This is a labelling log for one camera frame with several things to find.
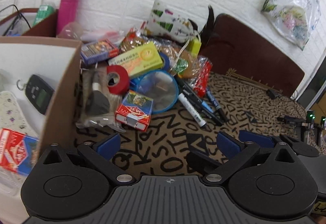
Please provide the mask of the red card box in box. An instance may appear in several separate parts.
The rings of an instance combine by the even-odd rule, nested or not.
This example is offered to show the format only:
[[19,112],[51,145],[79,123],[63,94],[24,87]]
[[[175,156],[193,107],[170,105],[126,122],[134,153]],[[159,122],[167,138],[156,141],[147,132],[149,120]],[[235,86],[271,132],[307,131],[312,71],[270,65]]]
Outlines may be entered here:
[[37,161],[38,139],[1,129],[1,168],[21,176],[27,176]]

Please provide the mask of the black charger device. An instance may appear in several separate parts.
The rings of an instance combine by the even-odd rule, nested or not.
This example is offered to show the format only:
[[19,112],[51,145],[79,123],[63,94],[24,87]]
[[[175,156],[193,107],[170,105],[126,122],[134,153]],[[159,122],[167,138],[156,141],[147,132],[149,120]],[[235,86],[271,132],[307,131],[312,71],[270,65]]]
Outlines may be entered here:
[[277,91],[273,90],[273,89],[268,89],[266,91],[266,95],[272,100],[275,100],[275,99],[280,97],[280,94]]

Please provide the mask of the black feather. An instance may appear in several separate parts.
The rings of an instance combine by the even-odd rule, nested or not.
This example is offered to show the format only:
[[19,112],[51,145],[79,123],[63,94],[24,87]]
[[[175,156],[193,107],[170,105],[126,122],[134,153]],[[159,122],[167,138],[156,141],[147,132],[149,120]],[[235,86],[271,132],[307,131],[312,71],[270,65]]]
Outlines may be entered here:
[[[189,22],[191,23],[193,30],[199,32],[197,23],[195,23],[191,19],[189,19]],[[211,5],[209,5],[207,21],[206,21],[204,27],[202,28],[202,30],[199,32],[200,41],[202,43],[202,46],[207,45],[209,38],[214,30],[214,23],[215,23],[214,10],[213,10],[213,7]]]

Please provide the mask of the red snack packet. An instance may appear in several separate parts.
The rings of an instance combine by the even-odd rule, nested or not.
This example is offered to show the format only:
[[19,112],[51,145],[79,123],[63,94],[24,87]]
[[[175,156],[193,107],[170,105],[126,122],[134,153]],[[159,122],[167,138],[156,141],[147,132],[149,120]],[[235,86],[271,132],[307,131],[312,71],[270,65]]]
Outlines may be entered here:
[[203,98],[206,95],[206,88],[208,85],[209,74],[213,67],[213,64],[207,57],[200,56],[199,65],[200,65],[199,74],[193,85],[193,90],[197,93],[197,95],[200,98]]

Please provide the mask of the white marker pen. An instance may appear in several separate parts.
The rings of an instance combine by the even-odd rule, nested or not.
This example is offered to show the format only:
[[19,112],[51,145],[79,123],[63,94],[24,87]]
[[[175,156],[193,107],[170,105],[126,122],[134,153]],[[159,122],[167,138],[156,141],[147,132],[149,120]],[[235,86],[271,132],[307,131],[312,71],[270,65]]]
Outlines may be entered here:
[[200,127],[205,127],[206,121],[200,116],[199,112],[195,110],[194,106],[189,102],[189,100],[185,97],[183,93],[180,93],[178,95],[178,100],[190,113],[190,115],[197,122],[197,124],[199,124]]

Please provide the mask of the green tube package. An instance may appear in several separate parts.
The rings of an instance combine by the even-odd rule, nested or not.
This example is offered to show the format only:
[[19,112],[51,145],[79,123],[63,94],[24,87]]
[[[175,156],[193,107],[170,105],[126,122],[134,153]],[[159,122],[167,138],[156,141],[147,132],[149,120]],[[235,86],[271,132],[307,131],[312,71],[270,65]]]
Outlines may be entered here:
[[42,4],[37,10],[36,17],[33,22],[33,26],[42,22],[45,18],[49,17],[55,12],[55,6],[53,4]]

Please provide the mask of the white tissue packet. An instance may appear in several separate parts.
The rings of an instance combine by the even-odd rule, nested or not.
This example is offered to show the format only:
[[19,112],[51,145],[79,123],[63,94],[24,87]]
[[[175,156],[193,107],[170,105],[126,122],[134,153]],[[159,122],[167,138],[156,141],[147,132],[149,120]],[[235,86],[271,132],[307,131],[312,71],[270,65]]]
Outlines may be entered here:
[[81,36],[83,42],[97,42],[99,40],[108,39],[111,42],[117,41],[123,35],[120,31],[97,30],[85,33]]

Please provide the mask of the christmas pattern drawstring pouch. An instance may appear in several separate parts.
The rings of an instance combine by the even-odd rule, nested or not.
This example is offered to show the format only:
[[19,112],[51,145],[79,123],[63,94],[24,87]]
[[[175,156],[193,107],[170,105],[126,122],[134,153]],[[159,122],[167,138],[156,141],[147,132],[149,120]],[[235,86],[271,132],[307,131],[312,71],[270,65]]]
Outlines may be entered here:
[[147,36],[160,36],[178,43],[191,41],[198,34],[189,19],[160,0],[154,1],[143,30]]

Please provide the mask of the dark red headboard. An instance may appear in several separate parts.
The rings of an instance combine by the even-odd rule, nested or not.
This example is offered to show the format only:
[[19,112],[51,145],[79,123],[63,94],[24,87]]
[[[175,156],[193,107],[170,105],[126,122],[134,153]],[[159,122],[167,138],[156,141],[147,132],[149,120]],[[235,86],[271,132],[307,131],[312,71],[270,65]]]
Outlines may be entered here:
[[217,74],[248,79],[288,97],[304,78],[304,71],[275,45],[224,13],[216,17],[200,54],[210,59]]

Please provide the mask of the brown snack bag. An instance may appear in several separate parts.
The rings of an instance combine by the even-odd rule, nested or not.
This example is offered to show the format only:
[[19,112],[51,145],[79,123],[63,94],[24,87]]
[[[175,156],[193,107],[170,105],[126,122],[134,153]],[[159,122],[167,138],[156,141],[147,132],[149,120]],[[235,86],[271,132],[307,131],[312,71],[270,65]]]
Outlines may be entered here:
[[169,72],[178,74],[182,78],[191,79],[199,75],[200,64],[191,53],[176,42],[171,40],[145,36],[139,30],[131,28],[119,45],[121,52],[130,51],[143,44],[153,42],[158,52],[164,54],[169,59]]

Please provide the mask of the blue marker pen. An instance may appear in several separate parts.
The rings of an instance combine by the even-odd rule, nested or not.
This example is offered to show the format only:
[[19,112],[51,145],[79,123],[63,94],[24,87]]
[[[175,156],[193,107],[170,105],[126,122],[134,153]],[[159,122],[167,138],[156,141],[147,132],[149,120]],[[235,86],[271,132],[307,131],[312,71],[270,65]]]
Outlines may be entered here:
[[227,118],[225,112],[222,110],[221,105],[219,102],[216,100],[215,96],[211,92],[209,88],[206,88],[206,96],[208,100],[214,105],[215,107],[215,113],[219,115],[220,119],[224,122],[227,123],[229,119]]

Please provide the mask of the black pen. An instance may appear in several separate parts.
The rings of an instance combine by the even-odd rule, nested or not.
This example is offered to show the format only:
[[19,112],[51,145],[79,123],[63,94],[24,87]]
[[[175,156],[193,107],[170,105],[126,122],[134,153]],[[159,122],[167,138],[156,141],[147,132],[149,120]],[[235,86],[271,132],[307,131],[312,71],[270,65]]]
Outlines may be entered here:
[[184,94],[190,104],[200,113],[204,114],[208,119],[214,122],[217,126],[222,126],[223,122],[219,117],[217,117],[208,104],[202,100],[192,88],[178,75],[176,75],[175,80],[179,86],[180,92]]

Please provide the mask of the black digital luggage scale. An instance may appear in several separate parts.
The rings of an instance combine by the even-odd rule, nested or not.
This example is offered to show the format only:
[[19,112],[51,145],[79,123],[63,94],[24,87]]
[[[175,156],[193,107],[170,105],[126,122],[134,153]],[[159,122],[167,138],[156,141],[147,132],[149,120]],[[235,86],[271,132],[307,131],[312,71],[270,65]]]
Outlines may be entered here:
[[20,79],[16,82],[20,91],[25,92],[25,96],[33,107],[42,115],[46,114],[54,89],[38,75],[31,75],[28,82],[20,86]]

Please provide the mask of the red electrical tape roll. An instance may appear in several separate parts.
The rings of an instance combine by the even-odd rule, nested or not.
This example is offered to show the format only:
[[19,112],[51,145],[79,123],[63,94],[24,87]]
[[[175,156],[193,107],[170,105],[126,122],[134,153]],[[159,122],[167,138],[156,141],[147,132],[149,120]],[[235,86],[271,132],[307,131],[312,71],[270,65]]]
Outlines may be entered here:
[[119,65],[107,66],[107,87],[111,94],[123,96],[129,91],[127,70]]

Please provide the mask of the blue rimmed magnifying glass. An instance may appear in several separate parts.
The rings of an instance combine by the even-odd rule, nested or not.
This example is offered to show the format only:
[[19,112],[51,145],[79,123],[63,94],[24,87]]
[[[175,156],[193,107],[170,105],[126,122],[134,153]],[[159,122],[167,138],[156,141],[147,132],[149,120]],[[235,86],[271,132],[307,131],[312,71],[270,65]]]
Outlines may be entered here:
[[179,95],[176,80],[163,70],[150,71],[131,79],[130,88],[153,99],[153,114],[160,114],[171,109]]

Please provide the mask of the yellow medicine box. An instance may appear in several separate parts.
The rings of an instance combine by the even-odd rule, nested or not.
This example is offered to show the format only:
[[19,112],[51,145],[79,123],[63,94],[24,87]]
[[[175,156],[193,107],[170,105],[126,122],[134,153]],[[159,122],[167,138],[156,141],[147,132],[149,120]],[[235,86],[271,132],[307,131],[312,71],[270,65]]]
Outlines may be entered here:
[[122,66],[130,78],[135,78],[161,69],[164,63],[154,43],[149,42],[111,58],[108,65]]

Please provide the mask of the floral plastic bag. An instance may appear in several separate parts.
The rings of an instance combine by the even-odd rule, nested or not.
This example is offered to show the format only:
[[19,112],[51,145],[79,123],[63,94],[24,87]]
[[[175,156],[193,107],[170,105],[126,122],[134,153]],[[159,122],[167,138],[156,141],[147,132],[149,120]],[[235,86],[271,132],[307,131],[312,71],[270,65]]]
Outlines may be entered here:
[[321,17],[319,0],[265,0],[261,11],[281,36],[301,50]]

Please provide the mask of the floral white pouch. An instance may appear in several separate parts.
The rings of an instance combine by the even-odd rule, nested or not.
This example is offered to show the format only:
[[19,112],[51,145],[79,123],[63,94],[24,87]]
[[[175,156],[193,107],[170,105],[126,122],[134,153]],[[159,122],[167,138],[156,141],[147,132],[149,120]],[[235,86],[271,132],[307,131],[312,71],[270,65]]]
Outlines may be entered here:
[[39,135],[28,124],[13,93],[1,92],[0,111],[1,128],[8,128],[30,137],[39,138]]

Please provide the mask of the large brown cardboard box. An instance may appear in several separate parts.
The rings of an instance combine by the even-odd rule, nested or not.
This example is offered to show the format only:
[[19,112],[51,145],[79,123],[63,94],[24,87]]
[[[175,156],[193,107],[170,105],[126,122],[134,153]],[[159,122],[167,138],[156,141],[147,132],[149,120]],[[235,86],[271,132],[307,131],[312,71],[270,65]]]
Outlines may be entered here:
[[50,144],[72,146],[82,43],[1,37],[1,222],[27,218],[20,191]]

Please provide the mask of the red playing card box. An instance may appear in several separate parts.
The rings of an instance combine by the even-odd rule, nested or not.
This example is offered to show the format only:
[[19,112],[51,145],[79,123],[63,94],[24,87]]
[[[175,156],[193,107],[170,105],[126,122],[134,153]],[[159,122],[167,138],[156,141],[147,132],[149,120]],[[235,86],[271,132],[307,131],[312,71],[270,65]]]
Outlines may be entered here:
[[154,100],[129,90],[116,110],[116,121],[145,132],[150,124]]

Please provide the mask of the clear plastic funnel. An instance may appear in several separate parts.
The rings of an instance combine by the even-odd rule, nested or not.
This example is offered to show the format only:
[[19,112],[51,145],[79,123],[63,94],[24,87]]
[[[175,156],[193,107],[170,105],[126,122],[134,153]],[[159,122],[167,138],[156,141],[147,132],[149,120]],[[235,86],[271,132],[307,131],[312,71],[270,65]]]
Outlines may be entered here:
[[71,22],[65,25],[56,37],[60,39],[81,40],[82,35],[83,27],[78,22]]

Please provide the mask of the small dark red box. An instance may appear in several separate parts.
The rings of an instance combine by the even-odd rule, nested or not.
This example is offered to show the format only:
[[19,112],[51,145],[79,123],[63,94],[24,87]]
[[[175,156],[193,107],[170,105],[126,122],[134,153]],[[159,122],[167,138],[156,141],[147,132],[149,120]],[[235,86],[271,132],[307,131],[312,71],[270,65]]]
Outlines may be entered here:
[[33,26],[37,8],[23,8],[5,18],[1,18],[1,36],[44,36],[55,37],[57,11]]

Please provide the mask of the pink water bottle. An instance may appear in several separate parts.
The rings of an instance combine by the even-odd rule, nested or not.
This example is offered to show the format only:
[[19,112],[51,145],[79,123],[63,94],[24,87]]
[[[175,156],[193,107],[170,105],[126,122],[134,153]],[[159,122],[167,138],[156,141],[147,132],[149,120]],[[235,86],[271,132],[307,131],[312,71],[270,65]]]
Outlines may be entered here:
[[76,19],[79,0],[61,0],[58,8],[56,34]]

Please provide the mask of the blue playing card box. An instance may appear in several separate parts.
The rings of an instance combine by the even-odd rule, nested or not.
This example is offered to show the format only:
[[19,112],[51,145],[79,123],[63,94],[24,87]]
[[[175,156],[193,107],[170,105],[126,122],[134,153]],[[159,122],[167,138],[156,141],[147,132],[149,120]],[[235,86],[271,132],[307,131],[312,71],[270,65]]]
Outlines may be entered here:
[[81,58],[86,66],[108,60],[118,55],[118,47],[108,39],[91,42],[81,47]]

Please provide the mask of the bagged black brush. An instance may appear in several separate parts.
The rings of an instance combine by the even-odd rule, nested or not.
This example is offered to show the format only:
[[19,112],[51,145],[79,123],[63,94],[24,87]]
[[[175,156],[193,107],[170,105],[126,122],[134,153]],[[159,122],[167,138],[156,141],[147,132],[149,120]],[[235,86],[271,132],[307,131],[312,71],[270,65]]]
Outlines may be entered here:
[[82,71],[82,108],[78,128],[109,127],[117,132],[125,132],[116,121],[115,111],[122,102],[122,96],[108,90],[107,68],[105,66]]

